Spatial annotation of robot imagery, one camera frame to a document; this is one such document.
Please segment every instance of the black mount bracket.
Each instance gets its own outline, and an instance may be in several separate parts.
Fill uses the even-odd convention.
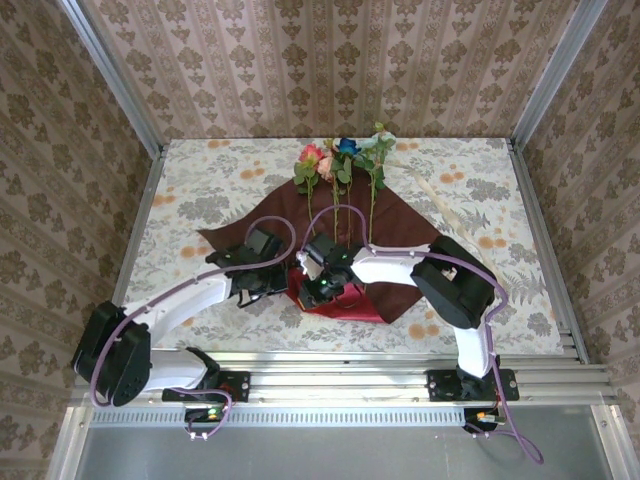
[[[496,380],[492,371],[483,378],[456,370],[427,370],[427,389],[431,402],[495,402]],[[508,401],[520,399],[513,370],[500,369],[500,380]]]
[[[501,368],[499,372],[506,400],[519,400],[520,392],[514,371]],[[478,430],[489,432],[496,429],[497,423],[483,422],[478,419],[478,414],[498,415],[496,410],[498,389],[493,370],[483,378],[469,375],[460,367],[455,370],[427,370],[425,373],[427,375],[426,387],[429,390],[429,401],[431,402],[495,402],[493,407],[465,407],[465,425],[462,427],[465,431],[475,434],[478,433]]]
[[[224,390],[233,399],[233,402],[247,403],[249,401],[249,393],[251,392],[251,373],[220,370],[220,366],[206,353],[197,348],[188,348],[190,352],[198,356],[207,366],[207,373],[196,388],[193,389],[194,395],[178,393],[175,390],[167,388],[162,391],[163,402],[182,402],[182,403],[207,403],[224,401],[221,395],[216,394],[198,394],[198,390]],[[216,423],[221,419],[221,412],[218,408],[189,408],[187,406],[184,414],[185,423]]]

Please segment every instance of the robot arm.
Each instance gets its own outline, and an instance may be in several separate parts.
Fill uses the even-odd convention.
[[[233,295],[242,307],[285,291],[286,268],[275,259],[281,246],[274,235],[255,229],[246,244],[212,253],[206,261],[214,265],[191,278],[124,307],[100,304],[74,354],[74,370],[87,381],[95,380],[97,370],[96,391],[114,406],[147,390],[215,388],[220,368],[203,352],[152,347],[189,317]],[[249,301],[240,305],[245,296]]]
[[[491,368],[483,314],[494,300],[493,287],[464,268],[456,269],[451,263],[429,258],[429,253],[454,257],[494,277],[475,257],[445,236],[438,237],[432,245],[370,245],[368,249],[349,252],[319,234],[298,256],[305,271],[314,277],[302,285],[300,302],[305,308],[325,303],[339,295],[349,282],[415,286],[453,328],[460,369],[483,378]]]
[[[96,380],[94,371],[98,370],[96,391],[115,406],[124,405],[147,390],[216,388],[220,368],[203,352],[193,348],[158,351],[152,347],[187,318],[233,295],[240,296],[238,305],[243,306],[240,303],[245,295],[252,303],[262,296],[285,291],[287,274],[283,263],[252,268],[261,263],[264,267],[265,260],[273,260],[281,246],[282,242],[273,235],[255,230],[246,245],[207,257],[207,263],[215,267],[124,307],[111,302],[99,305],[74,355],[75,371],[89,381],[92,377]],[[301,285],[300,303],[311,308],[328,302],[342,293],[349,282],[416,286],[454,328],[459,367],[482,378],[490,368],[482,315],[493,302],[493,287],[465,269],[456,272],[451,264],[428,258],[433,252],[462,259],[492,275],[448,237],[420,247],[370,246],[349,252],[319,234],[298,256],[310,274],[310,279]],[[107,345],[119,328],[117,340]]]

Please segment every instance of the patterned wallpaper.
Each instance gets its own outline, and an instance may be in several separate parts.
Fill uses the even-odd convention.
[[[640,453],[640,1],[609,0],[525,158]]]
[[[0,478],[44,478],[150,159],[55,2],[0,1]]]
[[[508,137],[577,0],[88,0],[165,142]]]

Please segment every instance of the table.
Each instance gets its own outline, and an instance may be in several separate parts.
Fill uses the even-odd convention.
[[[322,139],[174,140],[166,155],[127,301],[190,275],[212,249],[200,228],[231,223],[289,180],[304,145]],[[558,355],[562,345],[505,139],[398,139],[386,183],[442,233],[492,261],[510,294],[494,335],[501,354]],[[453,212],[460,237],[433,197]],[[301,312],[286,296],[239,310],[231,299],[165,336],[161,347],[209,351],[452,354],[453,332],[420,300],[391,325]]]

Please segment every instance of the pink rose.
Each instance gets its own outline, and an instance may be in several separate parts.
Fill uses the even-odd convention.
[[[315,144],[310,143],[302,150],[299,160],[300,162],[306,163],[311,167],[315,167],[323,157],[324,153],[322,153],[322,150],[316,147]]]
[[[328,155],[318,162],[318,173],[327,182],[333,181],[333,174],[331,173],[331,163],[333,162],[333,156]]]

